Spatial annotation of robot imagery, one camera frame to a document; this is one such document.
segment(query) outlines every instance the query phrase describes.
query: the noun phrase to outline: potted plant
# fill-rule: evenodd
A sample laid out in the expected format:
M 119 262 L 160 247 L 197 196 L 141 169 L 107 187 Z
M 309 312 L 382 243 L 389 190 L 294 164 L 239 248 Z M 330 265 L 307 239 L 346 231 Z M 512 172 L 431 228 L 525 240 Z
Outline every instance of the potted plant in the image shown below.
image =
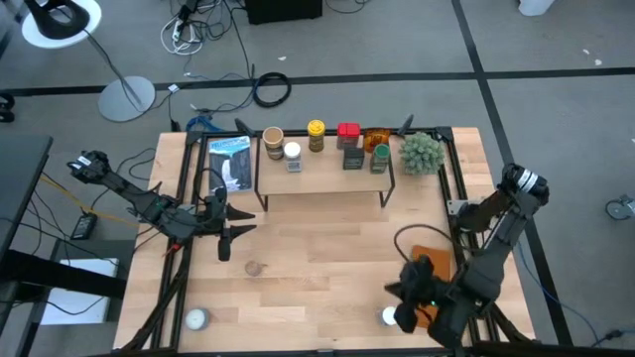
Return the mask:
M 408 175 L 436 174 L 444 164 L 444 147 L 426 133 L 406 137 L 399 153 Z

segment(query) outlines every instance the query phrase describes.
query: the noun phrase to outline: blue cable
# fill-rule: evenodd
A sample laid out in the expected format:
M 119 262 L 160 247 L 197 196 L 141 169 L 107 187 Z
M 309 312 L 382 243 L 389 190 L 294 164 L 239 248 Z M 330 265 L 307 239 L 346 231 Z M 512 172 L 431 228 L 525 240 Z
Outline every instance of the blue cable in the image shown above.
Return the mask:
M 588 328 L 591 330 L 591 332 L 593 332 L 593 337 L 595 338 L 595 343 L 599 344 L 600 339 L 597 337 L 597 332 L 595 331 L 595 328 L 593 328 L 593 325 L 588 321 L 588 319 L 586 317 L 584 317 L 584 315 L 582 315 L 581 313 L 577 312 L 574 308 L 566 305 L 565 303 L 559 301 L 557 298 L 553 297 L 548 291 L 547 289 L 545 289 L 545 287 L 543 287 L 542 284 L 540 284 L 540 282 L 538 281 L 538 279 L 536 277 L 534 277 L 534 274 L 532 274 L 532 271 L 529 270 L 529 266 L 527 265 L 527 261 L 525 260 L 525 254 L 523 253 L 523 245 L 520 244 L 520 242 L 518 243 L 518 250 L 520 252 L 520 257 L 523 260 L 523 265 L 525 265 L 525 269 L 527 269 L 527 273 L 529 273 L 529 276 L 532 277 L 532 279 L 534 280 L 534 282 L 536 282 L 536 284 L 538 284 L 538 286 L 540 287 L 540 289 L 543 290 L 543 293 L 545 293 L 545 295 L 550 298 L 551 300 L 553 300 L 555 303 L 559 304 L 560 306 L 566 308 L 567 310 L 573 312 L 574 314 L 576 314 L 577 316 L 579 316 L 579 318 L 581 318 L 584 323 L 586 323 L 586 325 L 588 326 Z

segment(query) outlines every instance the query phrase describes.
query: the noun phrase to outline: black metal frame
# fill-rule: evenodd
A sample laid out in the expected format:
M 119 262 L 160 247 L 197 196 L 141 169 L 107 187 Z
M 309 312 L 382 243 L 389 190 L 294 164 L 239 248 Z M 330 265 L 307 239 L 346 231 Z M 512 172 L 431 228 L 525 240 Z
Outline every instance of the black metal frame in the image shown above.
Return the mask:
M 447 145 L 447 150 L 449 153 L 449 162 L 453 171 L 454 180 L 457 189 L 458 197 L 456 199 L 467 199 L 467 191 L 465 188 L 465 183 L 463 181 L 462 172 L 460 169 L 460 161 L 458 159 L 458 154 L 456 151 L 456 146 L 454 144 L 454 138 L 452 134 L 452 130 L 450 127 L 437 127 L 437 128 L 410 128 L 401 134 L 414 134 L 418 132 L 425 132 L 434 139 L 439 142 L 443 142 Z M 336 135 L 336 131 L 327 130 L 326 135 Z M 393 129 L 392 135 L 398 135 L 398 130 Z M 199 142 L 198 147 L 198 159 L 196 162 L 196 167 L 194 170 L 194 188 L 192 190 L 192 198 L 191 202 L 196 203 L 198 201 L 198 197 L 196 192 L 200 189 L 200 180 L 197 173 L 201 172 L 203 169 L 205 156 L 206 156 L 206 147 L 207 141 L 209 139 L 217 139 L 217 138 L 230 138 L 244 135 L 241 132 L 220 132 L 220 133 L 201 133 L 201 132 L 188 132 L 186 137 L 186 147 L 184 151 L 184 160 L 182 162 L 181 174 L 179 177 L 179 187 L 177 197 L 183 202 L 184 192 L 186 191 L 186 184 L 188 181 L 188 173 L 190 168 L 190 160 L 191 160 L 191 152 L 193 150 L 193 144 Z M 288 130 L 285 131 L 286 137 L 298 137 L 298 136 L 307 136 L 306 130 Z M 258 187 L 258 170 L 260 169 L 260 138 L 262 137 L 262 131 L 257 131 L 255 135 L 255 139 L 257 139 L 256 146 L 256 175 L 255 175 L 255 183 L 254 190 L 256 191 L 256 195 L 262 204 L 263 208 L 267 210 L 268 208 L 268 196 L 265 195 L 264 199 L 257 191 Z M 382 207 L 385 206 L 386 202 L 390 198 L 393 189 L 395 187 L 395 178 L 393 171 L 393 162 L 390 161 L 389 166 L 389 175 L 391 180 L 391 188 L 388 191 L 386 197 L 383 196 L 383 192 L 380 192 L 380 202 L 382 203 Z M 449 182 L 447 180 L 447 171 L 445 165 L 443 165 L 439 170 L 439 180 L 441 183 L 441 190 L 443 194 L 444 201 L 442 204 L 444 205 L 446 218 L 448 221 L 448 225 L 450 228 L 451 238 L 455 241 L 459 241 L 462 236 L 462 232 L 460 229 L 453 224 L 450 219 L 449 211 L 447 210 L 447 205 L 445 204 L 448 200 L 452 199 L 452 194 L 449 188 Z M 469 234 L 467 235 L 467 244 L 470 248 L 478 248 L 478 243 L 475 235 Z M 168 247 L 172 246 L 172 242 L 168 242 Z M 458 265 L 463 264 L 466 261 L 466 257 L 464 253 L 460 250 L 454 250 L 454 258 Z M 191 262 L 191 241 L 187 243 L 187 245 L 183 249 L 182 260 L 186 262 L 185 265 L 185 279 L 188 278 L 188 274 L 190 271 L 190 262 Z M 170 278 L 172 275 L 172 269 L 174 264 L 174 254 L 170 254 L 166 257 L 164 264 L 164 271 L 162 274 L 162 284 L 161 290 L 159 292 L 159 297 L 162 296 L 166 290 L 167 285 L 170 282 Z M 183 284 L 180 290 L 177 293 L 175 312 L 173 316 L 173 324 L 172 324 L 172 333 L 170 338 L 170 344 L 168 348 L 173 348 L 178 350 L 179 341 L 181 337 L 181 329 L 183 323 L 183 315 L 185 308 L 185 297 L 187 291 L 187 282 Z M 489 335 L 488 341 L 498 342 L 500 337 L 498 335 L 498 330 L 495 326 L 495 323 L 489 314 L 484 316 L 487 325 L 487 332 Z M 152 336 L 151 348 L 159 348 L 161 344 L 162 330 L 163 330 L 163 318 L 161 318 L 160 323 L 155 328 Z M 468 333 L 470 337 L 471 344 L 482 341 L 480 336 L 480 331 L 478 329 L 478 325 L 476 324 L 476 319 L 471 318 L 468 321 Z M 456 351 L 445 349 L 445 348 L 409 348 L 409 349 L 367 349 L 367 350 L 337 350 L 337 355 L 355 355 L 355 356 L 454 356 Z M 307 356 L 307 355 L 323 355 L 323 356 L 332 356 L 334 351 L 263 351 L 263 352 L 202 352 L 202 353 L 187 353 L 180 354 L 183 356 Z
M 285 137 L 289 137 L 289 138 L 293 138 L 293 137 L 306 137 L 309 133 L 307 132 L 307 130 L 285 130 Z M 212 136 L 210 136 L 209 138 L 215 138 L 216 136 L 213 134 L 217 134 L 217 133 L 211 133 Z M 325 136 L 336 136 L 337 135 L 337 130 L 335 129 L 328 129 L 324 132 Z M 258 131 L 256 132 L 256 173 L 254 175 L 255 177 L 255 182 L 254 182 L 254 192 L 256 193 L 256 196 L 258 197 L 258 200 L 260 201 L 260 205 L 262 205 L 262 209 L 264 209 L 265 212 L 269 211 L 269 195 L 263 195 L 260 193 L 260 191 L 258 190 L 258 182 L 259 182 L 259 177 L 260 177 L 260 146 L 261 146 L 261 140 L 262 140 L 262 132 Z M 379 203 L 381 204 L 381 207 L 384 208 L 386 207 L 386 204 L 388 203 L 388 200 L 390 199 L 390 196 L 393 194 L 393 190 L 395 189 L 395 174 L 393 172 L 393 162 L 392 162 L 392 158 L 389 158 L 389 176 L 390 176 L 390 188 L 388 189 L 388 193 L 386 193 L 386 196 L 384 197 L 384 192 L 383 191 L 379 191 Z

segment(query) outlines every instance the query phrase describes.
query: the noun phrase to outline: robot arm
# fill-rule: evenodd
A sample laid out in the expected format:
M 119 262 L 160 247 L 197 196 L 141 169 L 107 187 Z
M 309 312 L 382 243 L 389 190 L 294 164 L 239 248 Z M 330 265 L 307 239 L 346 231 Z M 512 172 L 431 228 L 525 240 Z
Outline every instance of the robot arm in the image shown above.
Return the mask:
M 428 334 L 445 347 L 459 346 L 468 319 L 489 309 L 500 295 L 507 256 L 527 222 L 548 200 L 544 178 L 517 165 L 505 167 L 496 192 L 479 204 L 465 203 L 454 218 L 462 231 L 478 233 L 489 228 L 494 216 L 504 214 L 487 245 L 459 268 L 451 282 L 435 277 L 433 264 L 425 257 L 407 263 L 400 282 L 386 286 L 402 300 L 395 312 L 401 329 L 412 333 L 417 306 L 434 303 L 439 312 Z
M 67 165 L 74 178 L 84 183 L 104 185 L 130 202 L 134 213 L 142 221 L 174 239 L 176 249 L 195 235 L 218 235 L 218 259 L 228 261 L 231 241 L 256 227 L 225 226 L 226 220 L 249 219 L 254 215 L 226 204 L 227 192 L 223 188 L 217 189 L 214 196 L 205 198 L 203 212 L 192 214 L 179 208 L 180 203 L 173 197 L 143 190 L 112 171 L 108 157 L 102 152 L 83 152 L 75 162 Z

